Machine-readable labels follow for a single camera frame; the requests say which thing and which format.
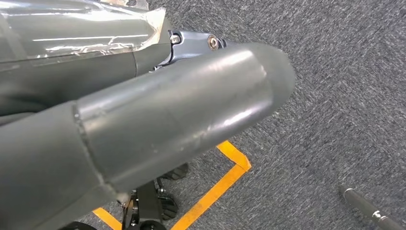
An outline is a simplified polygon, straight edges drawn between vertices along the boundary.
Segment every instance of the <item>black metal stand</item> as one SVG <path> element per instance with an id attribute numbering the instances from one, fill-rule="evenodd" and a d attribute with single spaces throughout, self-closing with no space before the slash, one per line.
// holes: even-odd
<path id="1" fill-rule="evenodd" d="M 161 178 L 178 180 L 186 176 L 188 165 L 184 164 Z M 163 188 L 161 178 L 151 181 L 131 194 L 131 198 L 123 205 L 123 230 L 167 230 L 163 220 L 176 217 L 178 206 L 170 194 Z"/>

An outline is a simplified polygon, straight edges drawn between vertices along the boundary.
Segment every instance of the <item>yellow tape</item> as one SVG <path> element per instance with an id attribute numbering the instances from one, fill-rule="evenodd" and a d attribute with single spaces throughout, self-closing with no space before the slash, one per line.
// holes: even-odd
<path id="1" fill-rule="evenodd" d="M 228 171 L 185 215 L 183 215 L 171 230 L 187 229 L 251 168 L 251 164 L 247 157 L 229 141 L 219 144 L 217 148 L 231 161 L 235 162 L 236 165 L 234 165 L 230 171 Z M 94 210 L 93 213 L 113 230 L 121 230 L 121 223 L 103 208 L 98 208 Z"/>
<path id="2" fill-rule="evenodd" d="M 121 230 L 121 223 L 103 208 L 95 209 L 93 213 L 113 230 Z"/>
<path id="3" fill-rule="evenodd" d="M 241 166 L 245 171 L 251 168 L 248 158 L 234 147 L 228 140 L 219 144 L 217 148 L 230 160 L 234 161 L 237 165 Z"/>
<path id="4" fill-rule="evenodd" d="M 197 220 L 227 189 L 229 189 L 246 171 L 239 165 L 228 171 L 178 222 L 171 230 L 185 230 Z"/>

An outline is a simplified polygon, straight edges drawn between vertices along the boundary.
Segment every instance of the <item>screw head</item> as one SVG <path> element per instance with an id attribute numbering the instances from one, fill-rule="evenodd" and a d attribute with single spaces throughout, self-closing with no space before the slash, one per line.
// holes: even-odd
<path id="1" fill-rule="evenodd" d="M 180 43 L 180 36 L 177 34 L 172 34 L 169 39 L 172 44 Z"/>
<path id="2" fill-rule="evenodd" d="M 208 43 L 209 48 L 211 50 L 217 50 L 218 49 L 218 41 L 217 41 L 217 38 L 214 35 L 209 36 L 209 38 L 207 39 L 207 43 Z"/>

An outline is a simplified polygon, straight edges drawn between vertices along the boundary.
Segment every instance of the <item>clear plastic film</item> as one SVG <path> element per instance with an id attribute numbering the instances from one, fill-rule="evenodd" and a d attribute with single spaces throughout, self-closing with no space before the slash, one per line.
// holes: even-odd
<path id="1" fill-rule="evenodd" d="M 0 1 L 0 63 L 34 65 L 134 52 L 159 42 L 165 9 L 93 1 Z"/>

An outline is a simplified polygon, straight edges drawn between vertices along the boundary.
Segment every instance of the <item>gray pipe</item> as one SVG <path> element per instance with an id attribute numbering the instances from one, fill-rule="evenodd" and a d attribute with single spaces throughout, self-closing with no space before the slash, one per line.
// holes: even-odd
<path id="1" fill-rule="evenodd" d="M 353 188 L 342 185 L 340 191 L 348 203 L 356 207 L 368 219 L 375 222 L 382 230 L 405 230 Z"/>
<path id="2" fill-rule="evenodd" d="M 271 115 L 293 88 L 283 52 L 245 44 L 5 125 L 0 229 L 63 226 Z"/>

